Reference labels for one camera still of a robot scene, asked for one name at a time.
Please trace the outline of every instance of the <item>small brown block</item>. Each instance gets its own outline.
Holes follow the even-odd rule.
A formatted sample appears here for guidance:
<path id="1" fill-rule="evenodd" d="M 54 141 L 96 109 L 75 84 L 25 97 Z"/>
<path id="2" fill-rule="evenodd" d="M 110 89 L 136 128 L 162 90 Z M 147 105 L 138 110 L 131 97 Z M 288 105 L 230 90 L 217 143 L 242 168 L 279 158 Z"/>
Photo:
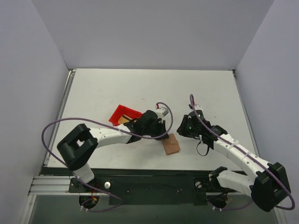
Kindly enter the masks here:
<path id="1" fill-rule="evenodd" d="M 124 124 L 127 123 L 131 120 L 128 116 L 122 115 L 121 118 L 118 120 L 119 124 Z"/>
<path id="2" fill-rule="evenodd" d="M 162 144 L 165 150 L 166 155 L 171 155 L 174 153 L 178 153 L 180 151 L 180 147 L 178 141 L 174 134 L 169 134 L 168 139 L 163 139 Z"/>

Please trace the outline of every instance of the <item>red object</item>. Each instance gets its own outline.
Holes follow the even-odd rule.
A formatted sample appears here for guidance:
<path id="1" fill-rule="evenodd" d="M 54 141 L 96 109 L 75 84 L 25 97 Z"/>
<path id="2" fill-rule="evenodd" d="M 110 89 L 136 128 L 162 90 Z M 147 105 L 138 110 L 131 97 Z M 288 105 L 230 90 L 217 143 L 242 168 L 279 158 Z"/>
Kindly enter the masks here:
<path id="1" fill-rule="evenodd" d="M 142 116 L 142 113 L 134 111 L 126 106 L 118 105 L 109 121 L 113 124 L 113 126 L 118 126 L 120 125 L 118 121 L 122 117 L 122 115 L 128 116 L 131 119 L 135 119 L 140 118 Z"/>

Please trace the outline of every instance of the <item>white table surface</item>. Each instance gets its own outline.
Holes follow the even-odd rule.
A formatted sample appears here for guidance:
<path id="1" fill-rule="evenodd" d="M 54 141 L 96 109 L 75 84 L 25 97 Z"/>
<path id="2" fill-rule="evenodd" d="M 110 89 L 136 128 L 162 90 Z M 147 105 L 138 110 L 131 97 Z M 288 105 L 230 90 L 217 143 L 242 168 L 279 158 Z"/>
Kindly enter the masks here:
<path id="1" fill-rule="evenodd" d="M 165 102 L 172 109 L 174 133 L 181 151 L 166 156 L 157 140 L 140 140 L 132 144 L 116 144 L 98 148 L 88 161 L 91 168 L 214 170 L 219 166 L 240 170 L 222 154 L 210 150 L 206 157 L 196 152 L 198 140 L 176 133 L 188 107 L 189 95 L 203 107 L 205 118 L 226 129 L 249 151 L 255 153 L 240 97 L 231 71 L 199 70 L 119 70 L 77 69 L 62 117 L 83 117 L 109 124 L 108 120 L 121 104 L 145 112 L 155 103 Z M 166 118 L 166 129 L 170 115 Z M 60 154 L 57 143 L 80 121 L 60 123 L 52 151 Z M 86 123 L 88 127 L 99 127 Z M 199 151 L 205 153 L 206 146 Z M 48 167 L 64 167 L 52 156 Z"/>

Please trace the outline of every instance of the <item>cable tie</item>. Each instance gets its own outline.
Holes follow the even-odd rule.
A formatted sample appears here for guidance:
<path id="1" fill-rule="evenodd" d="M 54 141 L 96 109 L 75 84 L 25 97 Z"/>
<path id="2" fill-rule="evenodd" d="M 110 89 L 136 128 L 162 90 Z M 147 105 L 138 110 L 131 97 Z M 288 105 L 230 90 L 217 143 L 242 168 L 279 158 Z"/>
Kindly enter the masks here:
<path id="1" fill-rule="evenodd" d="M 121 134 L 121 130 L 118 126 L 116 126 L 116 128 L 118 129 L 118 132 Z"/>
<path id="2" fill-rule="evenodd" d="M 242 158 L 242 160 L 245 159 L 248 155 L 249 155 L 249 151 L 244 155 L 244 157 Z"/>
<path id="3" fill-rule="evenodd" d="M 234 147 L 235 145 L 238 145 L 239 144 L 239 141 L 236 140 L 234 141 L 229 147 L 228 147 L 228 150 L 230 150 L 232 147 Z"/>

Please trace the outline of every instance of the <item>black strap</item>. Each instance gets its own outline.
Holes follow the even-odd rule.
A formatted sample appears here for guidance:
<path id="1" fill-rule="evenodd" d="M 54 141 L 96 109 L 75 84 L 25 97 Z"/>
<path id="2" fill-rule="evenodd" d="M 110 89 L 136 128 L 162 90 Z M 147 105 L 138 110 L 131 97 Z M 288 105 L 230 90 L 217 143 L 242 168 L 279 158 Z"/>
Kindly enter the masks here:
<path id="1" fill-rule="evenodd" d="M 199 143 L 197 144 L 197 146 L 196 146 L 196 151 L 197 151 L 197 153 L 198 153 L 199 155 L 201 155 L 201 156 L 206 156 L 206 155 L 209 153 L 209 151 L 210 151 L 210 147 L 208 146 L 208 147 L 207 147 L 207 150 L 206 150 L 206 154 L 202 155 L 202 154 L 200 154 L 199 151 L 198 151 L 198 146 L 200 145 L 200 143 L 201 143 L 201 141 L 199 141 Z"/>

